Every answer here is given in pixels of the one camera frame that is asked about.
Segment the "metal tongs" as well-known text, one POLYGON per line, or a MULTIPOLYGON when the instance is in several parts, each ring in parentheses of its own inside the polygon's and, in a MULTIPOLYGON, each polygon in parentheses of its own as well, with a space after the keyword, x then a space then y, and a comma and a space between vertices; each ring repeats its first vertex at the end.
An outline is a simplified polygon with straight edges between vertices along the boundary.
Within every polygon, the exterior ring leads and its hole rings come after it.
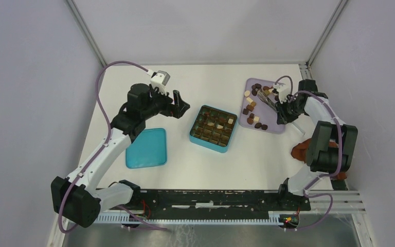
MULTIPOLYGON (((257 91, 257 96, 258 98, 267 104, 271 109, 273 109, 275 112, 277 111, 275 103, 273 103, 268 96, 265 94, 264 90, 259 89, 257 91)), ((305 136, 306 132, 304 129, 302 129, 297 123, 292 122, 292 125, 301 133, 302 136, 305 136)))

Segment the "teal chocolate tin box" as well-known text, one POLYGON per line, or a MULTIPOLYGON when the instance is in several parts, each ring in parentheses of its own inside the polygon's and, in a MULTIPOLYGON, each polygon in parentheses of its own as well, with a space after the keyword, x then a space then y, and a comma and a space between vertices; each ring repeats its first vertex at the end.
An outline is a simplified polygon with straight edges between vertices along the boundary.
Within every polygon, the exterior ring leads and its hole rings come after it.
POLYGON ((198 146, 226 153, 231 144, 238 116, 209 105, 199 109, 189 132, 189 140, 198 146))

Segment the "teal tin lid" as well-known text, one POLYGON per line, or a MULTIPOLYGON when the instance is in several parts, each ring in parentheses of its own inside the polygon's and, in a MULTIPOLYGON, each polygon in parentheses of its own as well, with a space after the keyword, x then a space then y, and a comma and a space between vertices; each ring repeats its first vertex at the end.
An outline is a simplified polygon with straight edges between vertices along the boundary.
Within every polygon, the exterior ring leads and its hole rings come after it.
POLYGON ((164 128, 143 130, 125 150, 124 161, 129 169, 163 166, 167 160, 167 135, 164 128))

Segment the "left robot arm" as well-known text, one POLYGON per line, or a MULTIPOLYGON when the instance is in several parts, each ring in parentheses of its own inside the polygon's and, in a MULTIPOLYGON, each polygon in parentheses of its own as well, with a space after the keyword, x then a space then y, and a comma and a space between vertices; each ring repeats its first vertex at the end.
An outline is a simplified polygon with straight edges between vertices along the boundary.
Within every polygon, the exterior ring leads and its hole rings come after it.
POLYGON ((100 180, 116 158, 136 141, 148 119, 158 114, 179 119, 189 109, 190 104, 182 100, 177 90, 170 97, 152 85, 132 85, 119 113, 107 122, 107 135, 97 149, 67 177, 56 177, 51 183, 52 203, 60 230, 67 232, 63 218, 87 228, 108 209, 120 205, 136 209, 141 203, 136 186, 119 182, 98 189, 100 180))

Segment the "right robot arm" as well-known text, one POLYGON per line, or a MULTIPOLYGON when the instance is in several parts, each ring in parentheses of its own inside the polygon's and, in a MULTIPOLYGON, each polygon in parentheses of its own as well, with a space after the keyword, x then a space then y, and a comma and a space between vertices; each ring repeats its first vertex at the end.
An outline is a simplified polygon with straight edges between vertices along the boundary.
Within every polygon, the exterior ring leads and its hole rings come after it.
POLYGON ((335 177, 349 170, 358 129, 336 115, 328 96, 318 90, 314 80, 300 81, 296 93, 292 92, 291 86, 275 82, 273 91, 278 96, 275 104, 277 124, 292 123, 300 115, 309 116, 315 124, 306 149, 306 165, 278 189, 277 205, 289 210, 297 204, 297 199, 307 197, 309 190, 322 178, 335 177))

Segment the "dark ribbed chocolate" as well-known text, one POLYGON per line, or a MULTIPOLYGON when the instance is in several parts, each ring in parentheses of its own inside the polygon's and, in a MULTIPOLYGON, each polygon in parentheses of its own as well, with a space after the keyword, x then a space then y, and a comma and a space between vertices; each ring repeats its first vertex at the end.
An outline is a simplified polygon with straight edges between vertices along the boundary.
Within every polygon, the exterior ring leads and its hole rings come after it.
POLYGON ((255 129, 260 129, 261 126, 262 126, 262 123, 258 122, 258 123, 255 124, 254 128, 255 129))

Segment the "brown round chocolate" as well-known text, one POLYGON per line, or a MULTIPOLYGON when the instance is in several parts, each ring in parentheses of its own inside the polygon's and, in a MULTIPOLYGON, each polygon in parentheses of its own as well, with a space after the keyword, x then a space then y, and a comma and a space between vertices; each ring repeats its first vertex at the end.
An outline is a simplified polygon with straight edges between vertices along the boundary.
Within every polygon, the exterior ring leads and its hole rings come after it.
POLYGON ((247 118, 246 119, 246 122, 249 124, 249 125, 252 125, 253 123, 254 123, 254 120, 252 119, 252 118, 247 118))

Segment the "lilac plastic tray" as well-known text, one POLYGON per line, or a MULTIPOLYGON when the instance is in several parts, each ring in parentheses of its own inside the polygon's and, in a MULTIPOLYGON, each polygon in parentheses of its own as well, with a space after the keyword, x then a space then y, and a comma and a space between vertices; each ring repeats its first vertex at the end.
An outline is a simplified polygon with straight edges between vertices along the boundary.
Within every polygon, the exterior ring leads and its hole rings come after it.
POLYGON ((250 95, 248 96, 250 100, 247 99, 246 96, 243 96, 241 110, 240 110, 240 117, 239 117, 239 124, 242 127, 250 128, 253 130, 261 130, 268 133, 273 134, 282 134, 285 131, 285 125, 278 125, 277 124, 277 113, 274 109, 269 107, 266 103, 262 102, 258 96, 252 94, 252 87, 255 84, 260 84, 262 87, 271 87, 274 84, 274 81, 268 81, 263 79, 257 78, 249 78, 246 80, 244 91, 250 91, 250 95), (250 104, 250 101, 253 100, 256 102, 253 111, 249 111, 248 114, 243 114, 243 110, 246 109, 247 105, 250 104), (250 114, 253 114, 254 117, 258 117, 258 121, 254 122, 253 124, 249 124, 247 119, 249 118, 250 114), (255 128, 256 123, 262 123, 263 125, 267 125, 266 130, 262 130, 255 128))

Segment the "brown cloth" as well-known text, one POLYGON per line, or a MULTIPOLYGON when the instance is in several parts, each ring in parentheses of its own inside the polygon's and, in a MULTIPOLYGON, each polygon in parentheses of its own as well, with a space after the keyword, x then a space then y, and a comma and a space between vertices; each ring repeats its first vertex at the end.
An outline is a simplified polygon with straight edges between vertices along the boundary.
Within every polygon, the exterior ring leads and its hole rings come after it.
MULTIPOLYGON (((305 141, 297 144, 295 147, 293 147, 291 151, 291 156, 301 162, 306 162, 306 153, 307 149, 309 148, 309 145, 311 143, 311 138, 306 139, 305 141)), ((347 175, 345 172, 339 172, 336 176, 332 177, 332 180, 337 180, 337 181, 343 181, 347 178, 347 175)))

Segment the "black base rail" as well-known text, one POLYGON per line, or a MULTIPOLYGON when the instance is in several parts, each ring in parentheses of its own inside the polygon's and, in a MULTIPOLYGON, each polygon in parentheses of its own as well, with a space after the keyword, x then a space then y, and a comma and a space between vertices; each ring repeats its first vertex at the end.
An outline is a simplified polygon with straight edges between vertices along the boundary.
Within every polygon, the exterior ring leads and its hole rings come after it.
POLYGON ((142 189, 124 206, 150 220, 258 220, 311 210, 309 199, 276 190, 142 189))

